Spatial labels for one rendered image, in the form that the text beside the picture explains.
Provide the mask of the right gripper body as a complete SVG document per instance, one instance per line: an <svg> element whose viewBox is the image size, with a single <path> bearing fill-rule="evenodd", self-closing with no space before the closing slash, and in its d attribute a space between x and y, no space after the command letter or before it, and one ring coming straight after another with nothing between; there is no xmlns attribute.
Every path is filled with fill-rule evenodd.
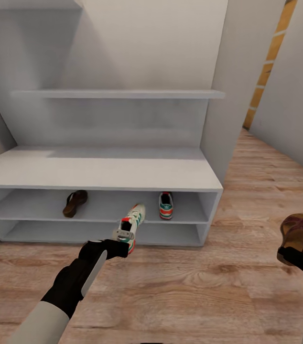
<svg viewBox="0 0 303 344"><path fill-rule="evenodd" d="M293 247L287 247L283 258L303 271L303 253Z"/></svg>

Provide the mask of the gym shoe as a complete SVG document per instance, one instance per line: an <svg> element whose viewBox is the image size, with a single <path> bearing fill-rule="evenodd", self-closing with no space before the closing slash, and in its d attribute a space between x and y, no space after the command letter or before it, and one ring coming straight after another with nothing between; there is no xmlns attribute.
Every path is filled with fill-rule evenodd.
<svg viewBox="0 0 303 344"><path fill-rule="evenodd" d="M127 216L120 221L119 229L123 231L130 231L134 234L134 239L121 238L121 242L129 243L128 254L130 254L135 246L135 233L137 227L143 222L145 218L145 204L136 203L128 212Z"/></svg>
<svg viewBox="0 0 303 344"><path fill-rule="evenodd" d="M173 216L173 193L172 191L159 191L160 217L171 219Z"/></svg>

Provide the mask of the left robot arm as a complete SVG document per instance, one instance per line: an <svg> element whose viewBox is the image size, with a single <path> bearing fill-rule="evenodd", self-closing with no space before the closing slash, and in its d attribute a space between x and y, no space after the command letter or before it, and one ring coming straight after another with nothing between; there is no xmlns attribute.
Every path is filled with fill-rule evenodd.
<svg viewBox="0 0 303 344"><path fill-rule="evenodd" d="M58 344L106 259L128 256L129 243L120 237L133 240L134 234L114 229L110 239L87 241L78 258L58 273L54 285L3 344Z"/></svg>

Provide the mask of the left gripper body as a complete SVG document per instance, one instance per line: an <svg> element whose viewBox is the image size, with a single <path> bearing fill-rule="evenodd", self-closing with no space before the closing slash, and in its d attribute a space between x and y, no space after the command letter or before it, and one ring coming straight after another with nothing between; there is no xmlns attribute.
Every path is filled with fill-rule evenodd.
<svg viewBox="0 0 303 344"><path fill-rule="evenodd" d="M128 256L129 243L115 241L111 239L105 239L105 241L110 242L114 247L114 253L111 258L122 257L126 258Z"/></svg>

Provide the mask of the sandal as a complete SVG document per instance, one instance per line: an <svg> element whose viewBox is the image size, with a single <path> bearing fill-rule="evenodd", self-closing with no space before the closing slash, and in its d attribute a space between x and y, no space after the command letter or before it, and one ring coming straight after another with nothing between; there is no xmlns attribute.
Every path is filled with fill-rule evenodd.
<svg viewBox="0 0 303 344"><path fill-rule="evenodd" d="M67 218L72 218L76 214L76 209L78 206L86 203L88 199L87 190L78 190L73 194L70 194L67 198L66 208L63 209L62 213Z"/></svg>
<svg viewBox="0 0 303 344"><path fill-rule="evenodd" d="M303 253L303 214L296 213L288 216L281 224L282 233L281 247L293 247ZM277 253L277 260L285 265L294 266Z"/></svg>

